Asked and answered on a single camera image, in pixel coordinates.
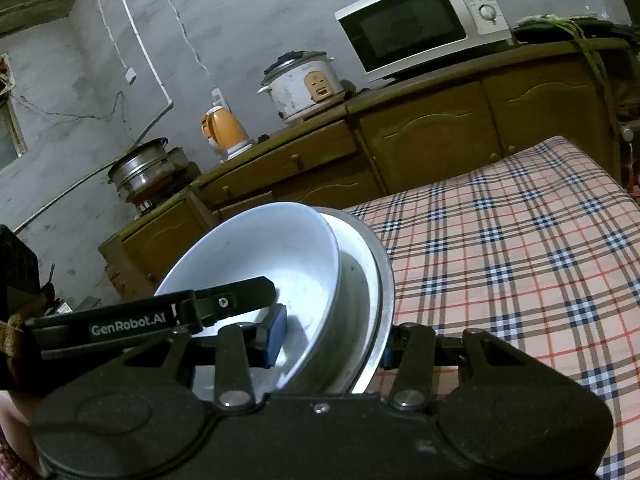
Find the microwave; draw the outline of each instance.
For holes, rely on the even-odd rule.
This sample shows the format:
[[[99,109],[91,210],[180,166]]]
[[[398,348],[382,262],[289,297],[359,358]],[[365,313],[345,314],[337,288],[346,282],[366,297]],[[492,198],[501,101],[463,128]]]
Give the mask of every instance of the microwave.
[[[511,39],[495,0],[360,0],[335,17],[370,81]]]

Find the bowl rim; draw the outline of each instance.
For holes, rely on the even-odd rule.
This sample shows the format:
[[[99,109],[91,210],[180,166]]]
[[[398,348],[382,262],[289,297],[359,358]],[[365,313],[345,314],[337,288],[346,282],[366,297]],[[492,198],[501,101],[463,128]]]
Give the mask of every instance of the bowl rim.
[[[318,329],[314,333],[313,337],[309,338],[309,341],[308,341],[308,343],[306,345],[305,351],[302,352],[302,355],[298,358],[298,360],[293,365],[293,367],[288,371],[288,373],[286,375],[284,375],[283,377],[278,379],[278,386],[276,387],[276,389],[281,389],[281,388],[286,387],[286,385],[289,383],[289,381],[291,381],[292,378],[294,378],[295,375],[301,370],[301,368],[303,368],[304,365],[306,365],[306,362],[307,362],[309,356],[313,355],[313,352],[316,349],[316,347],[318,346],[318,342],[319,342],[322,334],[324,333],[324,329],[325,329],[325,325],[326,325],[328,317],[330,316],[330,314],[332,313],[332,311],[336,307],[336,300],[337,300],[338,292],[339,292],[339,289],[340,289],[340,274],[342,272],[342,263],[341,263],[341,260],[340,260],[340,249],[338,247],[338,240],[335,237],[334,230],[331,228],[331,226],[329,225],[329,222],[327,222],[327,220],[322,216],[322,214],[320,214],[314,208],[312,208],[312,207],[310,207],[308,205],[305,205],[305,204],[300,204],[298,202],[271,202],[271,203],[268,203],[268,204],[263,204],[263,205],[260,205],[260,206],[257,206],[257,207],[253,207],[251,209],[247,209],[246,211],[242,211],[241,213],[238,213],[237,215],[232,216],[228,220],[225,220],[221,224],[217,225],[211,231],[206,233],[202,238],[197,240],[196,243],[194,243],[187,250],[187,252],[185,252],[180,257],[180,259],[174,264],[174,266],[171,268],[171,270],[162,279],[162,282],[160,283],[160,285],[158,286],[158,289],[156,289],[156,291],[154,293],[154,296],[158,296],[159,294],[168,294],[170,292],[176,292],[176,290],[164,290],[162,292],[160,292],[160,290],[162,289],[162,286],[164,285],[164,283],[172,276],[172,274],[177,269],[177,267],[180,266],[180,264],[185,259],[187,259],[190,256],[191,253],[194,253],[195,251],[200,250],[199,246],[202,246],[202,245],[206,244],[207,243],[206,240],[209,237],[215,236],[216,232],[218,232],[218,234],[219,234],[220,230],[221,230],[221,228],[223,226],[228,228],[228,224],[230,224],[231,222],[237,221],[237,220],[241,219],[242,217],[245,217],[245,216],[248,216],[248,215],[255,215],[255,214],[258,214],[260,211],[264,211],[266,209],[283,208],[283,207],[299,209],[301,212],[304,212],[305,214],[307,214],[309,218],[314,218],[314,221],[318,224],[318,226],[322,227],[322,230],[324,230],[324,232],[326,234],[326,238],[330,243],[330,253],[331,253],[331,256],[332,256],[332,261],[334,262],[334,264],[332,265],[332,267],[333,267],[332,275],[334,276],[334,280],[333,281],[334,281],[335,285],[334,285],[333,290],[329,291],[327,302],[323,306],[322,317],[318,321]]]

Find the orange kettle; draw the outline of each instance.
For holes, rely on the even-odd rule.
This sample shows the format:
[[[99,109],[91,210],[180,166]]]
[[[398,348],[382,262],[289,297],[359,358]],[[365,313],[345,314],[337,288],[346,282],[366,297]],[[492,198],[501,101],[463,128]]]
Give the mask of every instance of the orange kettle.
[[[202,116],[202,133],[223,161],[254,145],[240,121],[223,106],[214,106]]]

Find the plaid tablecloth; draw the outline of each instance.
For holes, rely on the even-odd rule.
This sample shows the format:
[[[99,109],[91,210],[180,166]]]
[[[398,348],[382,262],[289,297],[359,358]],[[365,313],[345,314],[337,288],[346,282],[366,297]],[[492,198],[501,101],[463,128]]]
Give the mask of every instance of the plaid tablecloth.
[[[590,388],[615,421],[599,474],[640,478],[640,208],[603,169],[554,137],[348,211],[391,257],[395,323],[482,327]]]

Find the gray wall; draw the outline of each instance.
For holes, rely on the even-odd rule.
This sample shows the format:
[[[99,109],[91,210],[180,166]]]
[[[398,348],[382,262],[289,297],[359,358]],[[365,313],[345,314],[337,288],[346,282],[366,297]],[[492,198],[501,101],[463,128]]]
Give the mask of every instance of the gray wall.
[[[146,47],[175,100],[175,109],[151,137],[167,136],[205,169],[217,163],[199,129],[200,115],[210,107],[211,81],[193,60],[167,0],[128,0]],[[336,58],[338,74],[357,86],[367,82],[334,11],[355,0],[173,0],[191,43],[253,138],[284,126],[267,95],[256,96],[262,71],[287,50],[326,50]],[[71,13],[90,60],[89,76],[101,96],[111,99],[125,89],[131,125],[139,131],[163,104],[162,95],[142,58],[120,0],[101,0],[126,63],[139,79],[127,87],[124,72],[94,0],[77,0]],[[508,20],[555,12],[598,12],[628,22],[622,0],[498,0]]]
[[[127,145],[118,106],[111,121],[47,115],[104,116],[112,100],[98,101],[85,77],[70,20],[63,18],[0,40],[9,53],[17,86],[12,102],[28,152],[0,171],[0,222],[15,228],[82,176],[115,158]],[[59,296],[71,303],[87,295],[117,299],[106,279],[99,243],[135,215],[118,201],[106,176],[79,187],[20,235],[40,259],[40,279],[56,264]]]

